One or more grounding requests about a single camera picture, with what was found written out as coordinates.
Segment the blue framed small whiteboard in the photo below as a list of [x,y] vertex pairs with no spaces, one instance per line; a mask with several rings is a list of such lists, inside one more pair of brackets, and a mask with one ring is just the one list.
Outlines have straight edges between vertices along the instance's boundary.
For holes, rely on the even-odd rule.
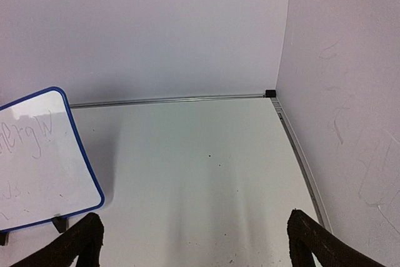
[[1,106],[2,232],[83,214],[104,202],[61,88]]

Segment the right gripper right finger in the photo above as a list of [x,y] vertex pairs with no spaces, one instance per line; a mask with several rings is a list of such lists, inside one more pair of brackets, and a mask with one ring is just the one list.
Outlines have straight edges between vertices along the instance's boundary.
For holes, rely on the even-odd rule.
[[289,256],[293,266],[381,266],[337,239],[300,209],[291,211],[287,221]]

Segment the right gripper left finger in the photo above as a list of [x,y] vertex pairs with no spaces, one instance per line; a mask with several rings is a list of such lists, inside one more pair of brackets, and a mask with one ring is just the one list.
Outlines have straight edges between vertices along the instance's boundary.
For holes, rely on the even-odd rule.
[[47,246],[14,263],[14,266],[99,266],[104,225],[96,213],[88,213]]

